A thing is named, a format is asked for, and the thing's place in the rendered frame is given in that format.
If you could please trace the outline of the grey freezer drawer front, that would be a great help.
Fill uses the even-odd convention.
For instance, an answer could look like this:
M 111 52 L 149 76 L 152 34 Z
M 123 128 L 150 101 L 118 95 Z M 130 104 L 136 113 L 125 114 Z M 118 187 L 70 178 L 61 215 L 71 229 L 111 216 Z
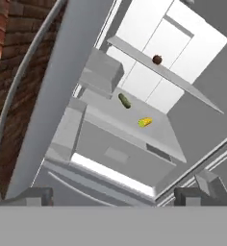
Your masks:
M 154 207 L 155 202 L 121 184 L 90 173 L 74 164 L 45 159 L 34 186 L 51 187 L 56 206 Z

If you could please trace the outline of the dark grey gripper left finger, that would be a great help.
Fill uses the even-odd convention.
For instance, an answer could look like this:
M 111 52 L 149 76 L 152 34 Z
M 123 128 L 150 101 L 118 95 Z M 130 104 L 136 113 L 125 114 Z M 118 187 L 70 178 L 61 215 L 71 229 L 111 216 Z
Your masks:
M 18 196 L 4 201 L 8 206 L 47 207 L 53 205 L 51 187 L 29 187 Z

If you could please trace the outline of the grey fridge crisper drawer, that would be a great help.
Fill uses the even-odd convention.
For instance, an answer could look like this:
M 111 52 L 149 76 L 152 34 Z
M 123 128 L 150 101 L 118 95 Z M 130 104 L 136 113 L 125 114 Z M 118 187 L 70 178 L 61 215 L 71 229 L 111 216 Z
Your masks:
M 76 152 L 150 186 L 156 186 L 176 167 L 88 121 L 82 124 Z

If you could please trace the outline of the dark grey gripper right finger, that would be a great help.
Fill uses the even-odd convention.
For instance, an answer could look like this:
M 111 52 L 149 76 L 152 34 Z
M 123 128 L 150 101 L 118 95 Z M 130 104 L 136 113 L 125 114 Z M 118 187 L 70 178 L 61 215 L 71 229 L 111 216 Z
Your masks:
M 209 196 L 197 187 L 176 187 L 174 189 L 175 207 L 223 207 L 227 200 Z

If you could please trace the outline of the wide grey fridge rack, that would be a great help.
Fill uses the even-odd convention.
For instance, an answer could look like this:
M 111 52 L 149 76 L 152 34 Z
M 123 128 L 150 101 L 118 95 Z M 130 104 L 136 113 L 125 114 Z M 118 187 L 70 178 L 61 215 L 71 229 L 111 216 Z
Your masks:
M 119 93 L 125 95 L 131 103 L 131 108 L 126 109 L 122 105 L 118 99 Z M 152 146 L 174 159 L 187 161 L 167 115 L 150 107 L 130 93 L 118 87 L 112 98 L 107 99 L 86 89 L 81 100 L 88 104 L 88 112 L 91 115 L 109 123 L 128 136 L 132 136 L 141 148 Z M 139 120 L 144 117 L 151 117 L 152 123 L 142 128 L 139 126 Z

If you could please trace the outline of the yellow corn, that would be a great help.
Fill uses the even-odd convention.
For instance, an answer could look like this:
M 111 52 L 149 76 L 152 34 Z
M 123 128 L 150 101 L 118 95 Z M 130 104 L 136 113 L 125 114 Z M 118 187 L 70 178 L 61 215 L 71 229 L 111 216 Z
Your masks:
M 142 128 L 148 126 L 151 123 L 152 123 L 152 118 L 151 117 L 144 117 L 144 118 L 139 120 L 139 126 L 142 127 Z

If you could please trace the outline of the grey fridge door with bin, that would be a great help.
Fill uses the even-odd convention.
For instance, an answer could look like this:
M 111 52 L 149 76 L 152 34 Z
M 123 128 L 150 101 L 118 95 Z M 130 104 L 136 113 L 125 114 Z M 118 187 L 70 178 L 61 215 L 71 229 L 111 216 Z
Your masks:
M 217 144 L 208 154 L 189 167 L 177 167 L 162 180 L 160 191 L 155 198 L 156 207 L 164 207 L 175 197 L 173 189 L 177 186 L 190 187 L 195 184 L 194 175 L 206 169 L 213 171 L 227 160 L 227 137 Z

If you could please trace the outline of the white fridge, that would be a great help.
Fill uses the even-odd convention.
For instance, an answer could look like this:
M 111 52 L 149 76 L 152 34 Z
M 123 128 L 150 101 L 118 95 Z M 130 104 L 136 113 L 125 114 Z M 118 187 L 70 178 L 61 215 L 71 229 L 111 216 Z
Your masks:
M 201 101 L 111 46 L 107 39 L 113 36 L 130 43 L 151 60 L 155 55 L 161 56 L 161 65 L 192 85 L 227 43 L 226 36 L 181 0 L 133 0 L 124 15 L 113 20 L 98 49 L 123 65 L 124 75 L 115 89 L 119 87 L 167 117 L 183 95 L 191 96 L 194 102 Z M 174 169 L 186 164 L 152 146 L 141 148 L 132 136 L 91 115 L 88 104 L 84 121 L 175 164 Z M 155 186 L 131 179 L 77 152 L 71 160 L 92 173 L 127 185 L 147 197 L 155 195 Z

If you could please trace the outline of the long grey door bin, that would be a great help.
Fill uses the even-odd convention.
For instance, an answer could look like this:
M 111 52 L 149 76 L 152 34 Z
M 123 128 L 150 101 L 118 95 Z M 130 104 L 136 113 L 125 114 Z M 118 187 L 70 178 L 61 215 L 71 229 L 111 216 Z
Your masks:
M 47 159 L 70 161 L 77 145 L 87 104 L 72 97 L 45 154 Z

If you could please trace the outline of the green cucumber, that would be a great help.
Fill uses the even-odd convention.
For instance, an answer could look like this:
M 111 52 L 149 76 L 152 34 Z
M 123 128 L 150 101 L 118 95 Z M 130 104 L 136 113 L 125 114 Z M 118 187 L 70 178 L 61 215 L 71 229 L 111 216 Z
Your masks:
M 131 108 L 131 103 L 130 103 L 129 100 L 125 97 L 124 94 L 119 93 L 119 94 L 118 94 L 118 99 L 120 100 L 120 102 L 122 103 L 122 105 L 123 105 L 126 109 Z

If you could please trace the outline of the small grey door bin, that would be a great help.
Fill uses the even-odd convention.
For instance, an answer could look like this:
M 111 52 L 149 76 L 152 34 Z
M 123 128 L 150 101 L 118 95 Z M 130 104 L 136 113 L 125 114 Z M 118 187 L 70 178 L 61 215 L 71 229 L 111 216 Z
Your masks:
M 79 79 L 79 84 L 108 99 L 124 75 L 123 65 L 106 53 L 93 48 Z

